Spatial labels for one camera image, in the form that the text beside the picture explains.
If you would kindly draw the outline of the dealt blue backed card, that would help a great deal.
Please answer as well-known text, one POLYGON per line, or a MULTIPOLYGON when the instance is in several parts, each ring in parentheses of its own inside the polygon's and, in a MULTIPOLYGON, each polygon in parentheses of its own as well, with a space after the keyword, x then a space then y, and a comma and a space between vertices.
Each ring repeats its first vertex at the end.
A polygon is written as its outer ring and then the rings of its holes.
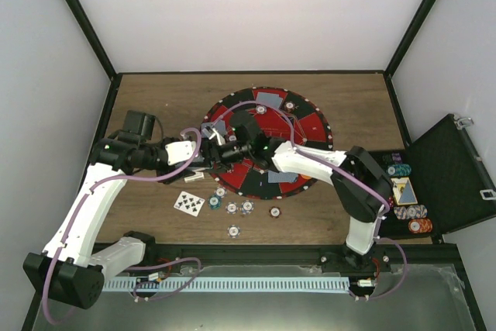
POLYGON ((228 133, 228 130, 226 129, 226 122, 223 120, 219 120, 218 122, 203 122, 201 124, 201 133, 204 128, 215 128, 216 131, 222 136, 225 136, 228 133))

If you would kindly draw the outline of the green poker chip stack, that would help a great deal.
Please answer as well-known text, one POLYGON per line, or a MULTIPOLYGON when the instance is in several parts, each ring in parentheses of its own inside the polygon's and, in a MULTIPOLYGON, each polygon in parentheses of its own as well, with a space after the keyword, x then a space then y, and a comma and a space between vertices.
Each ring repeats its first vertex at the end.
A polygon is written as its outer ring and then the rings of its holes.
POLYGON ((222 205, 222 199, 220 197, 218 197, 217 195, 212 195, 208 199, 208 206, 212 210, 219 209, 221 207, 221 205, 222 205))

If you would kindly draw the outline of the brown poker chip stack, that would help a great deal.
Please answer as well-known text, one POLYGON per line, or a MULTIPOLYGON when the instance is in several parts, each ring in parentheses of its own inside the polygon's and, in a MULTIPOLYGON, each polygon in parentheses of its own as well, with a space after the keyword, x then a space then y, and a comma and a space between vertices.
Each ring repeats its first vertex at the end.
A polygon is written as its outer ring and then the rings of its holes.
POLYGON ((270 216, 275 219, 279 218, 281 216, 281 210, 278 207, 272 207, 270 209, 270 216))

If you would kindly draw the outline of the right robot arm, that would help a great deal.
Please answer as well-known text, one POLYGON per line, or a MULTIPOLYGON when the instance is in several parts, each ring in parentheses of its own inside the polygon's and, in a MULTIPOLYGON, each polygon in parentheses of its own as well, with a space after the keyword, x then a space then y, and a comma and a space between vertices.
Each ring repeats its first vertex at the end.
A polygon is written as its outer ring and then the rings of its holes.
POLYGON ((332 185, 350 217, 342 260, 353 271, 365 269, 393 192, 390 177, 370 153, 362 147, 320 150, 297 145, 292 138, 268 136, 246 111, 234 113, 230 125, 233 141, 227 141, 215 123, 201 128, 205 137, 201 155, 213 172, 248 158, 261 170, 301 174, 332 185))

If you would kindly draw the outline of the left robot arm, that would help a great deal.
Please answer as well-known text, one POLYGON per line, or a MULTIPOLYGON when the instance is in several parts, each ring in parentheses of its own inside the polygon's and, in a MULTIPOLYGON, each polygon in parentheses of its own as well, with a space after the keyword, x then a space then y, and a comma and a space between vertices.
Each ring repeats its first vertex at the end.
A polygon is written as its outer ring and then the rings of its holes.
POLYGON ((197 128, 179 137, 152 142, 156 116, 129 111, 121 129, 100 139, 89 157, 81 189, 67 216, 41 253, 30 253, 23 263, 40 296, 45 315, 50 302, 72 309, 89 309, 103 286, 122 272, 161 269, 156 240, 131 231, 111 246, 93 251, 97 235, 112 204, 128 181, 159 183, 178 178, 197 160, 202 133, 197 128))

